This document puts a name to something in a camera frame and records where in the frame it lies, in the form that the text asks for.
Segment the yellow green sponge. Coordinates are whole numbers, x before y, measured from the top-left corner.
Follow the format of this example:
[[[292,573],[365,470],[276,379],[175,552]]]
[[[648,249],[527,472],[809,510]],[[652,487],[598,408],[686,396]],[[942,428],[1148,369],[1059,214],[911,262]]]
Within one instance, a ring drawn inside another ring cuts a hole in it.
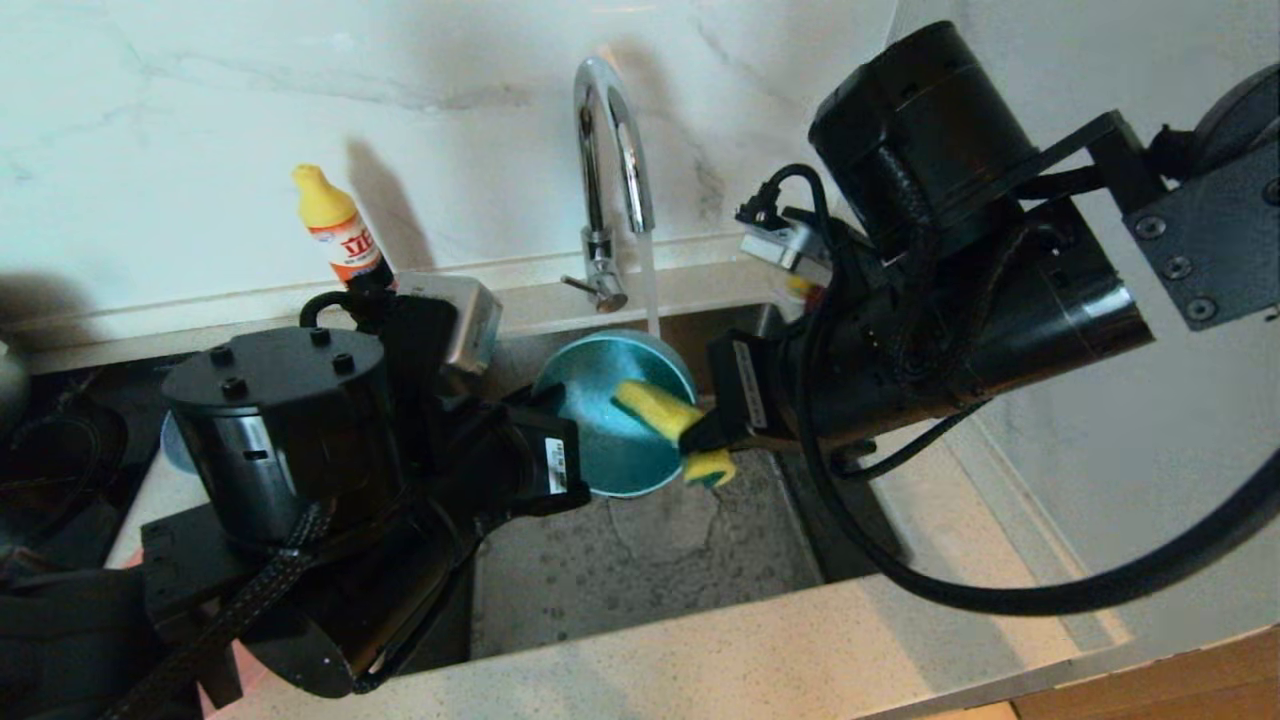
[[[680,456],[687,486],[708,489],[727,486],[737,475],[737,465],[727,448],[690,451],[680,448],[684,432],[695,427],[707,413],[694,404],[667,392],[659,386],[640,380],[621,380],[611,401],[622,411],[640,420],[671,445]]]

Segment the teal plastic bowl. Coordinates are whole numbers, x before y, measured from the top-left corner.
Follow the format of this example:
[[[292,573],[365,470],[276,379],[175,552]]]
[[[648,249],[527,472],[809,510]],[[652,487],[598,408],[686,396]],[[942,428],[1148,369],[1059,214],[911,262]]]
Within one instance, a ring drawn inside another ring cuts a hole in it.
[[[692,373],[664,341],[631,329],[600,331],[557,350],[534,382],[540,393],[562,386],[557,416],[579,428],[579,468],[595,495],[627,498],[678,477],[682,461],[671,442],[613,401],[622,380],[640,380],[689,402],[698,400]]]

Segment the blue plastic plate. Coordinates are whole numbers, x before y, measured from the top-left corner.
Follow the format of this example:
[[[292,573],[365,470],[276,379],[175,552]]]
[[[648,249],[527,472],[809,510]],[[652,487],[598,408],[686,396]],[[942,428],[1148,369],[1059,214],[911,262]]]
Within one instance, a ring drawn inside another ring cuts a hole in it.
[[[164,418],[161,428],[161,450],[168,461],[179,471],[191,475],[198,474],[195,461],[186,443],[186,438],[182,434],[182,430],[173,413],[168,413]]]

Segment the chrome gooseneck faucet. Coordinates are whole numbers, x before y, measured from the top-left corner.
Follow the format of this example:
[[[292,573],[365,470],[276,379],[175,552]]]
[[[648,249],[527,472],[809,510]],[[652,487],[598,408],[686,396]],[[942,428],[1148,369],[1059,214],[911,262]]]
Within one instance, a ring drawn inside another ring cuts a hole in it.
[[[641,131],[623,81],[603,56],[588,56],[575,72],[573,119],[586,213],[581,231],[586,277],[563,275],[561,282],[584,292],[596,313],[617,313],[626,306],[628,296],[614,255],[613,229],[605,220],[603,136],[612,138],[614,145],[631,231],[650,233],[657,227],[657,218]]]

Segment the yellow-capped orange dish soap bottle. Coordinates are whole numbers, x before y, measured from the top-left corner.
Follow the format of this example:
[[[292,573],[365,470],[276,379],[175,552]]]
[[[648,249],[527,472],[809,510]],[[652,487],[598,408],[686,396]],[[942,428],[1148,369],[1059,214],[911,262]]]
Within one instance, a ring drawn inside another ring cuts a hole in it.
[[[339,282],[357,293],[392,288],[394,273],[355,200],[320,167],[300,164],[291,178],[298,192],[298,217]]]

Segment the stainless steel sink basin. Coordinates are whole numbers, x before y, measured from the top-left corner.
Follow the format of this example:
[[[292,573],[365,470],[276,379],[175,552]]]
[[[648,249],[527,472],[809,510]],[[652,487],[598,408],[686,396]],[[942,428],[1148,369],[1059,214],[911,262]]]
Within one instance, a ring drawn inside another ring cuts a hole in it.
[[[799,454],[746,448],[719,489],[675,480],[515,520],[477,551],[472,660],[869,577]]]

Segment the black induction cooktop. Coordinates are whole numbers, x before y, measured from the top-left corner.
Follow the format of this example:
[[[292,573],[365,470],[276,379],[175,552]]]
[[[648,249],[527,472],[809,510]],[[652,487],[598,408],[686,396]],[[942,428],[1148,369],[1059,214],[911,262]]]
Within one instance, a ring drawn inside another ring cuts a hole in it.
[[[160,450],[173,357],[37,375],[0,436],[0,556],[100,568]]]

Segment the wooden cabinet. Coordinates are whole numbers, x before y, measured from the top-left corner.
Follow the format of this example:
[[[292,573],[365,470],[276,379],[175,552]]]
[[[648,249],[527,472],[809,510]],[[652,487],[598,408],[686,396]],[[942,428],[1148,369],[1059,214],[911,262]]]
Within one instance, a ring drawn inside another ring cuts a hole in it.
[[[1280,720],[1280,626],[1012,701],[1019,720]]]

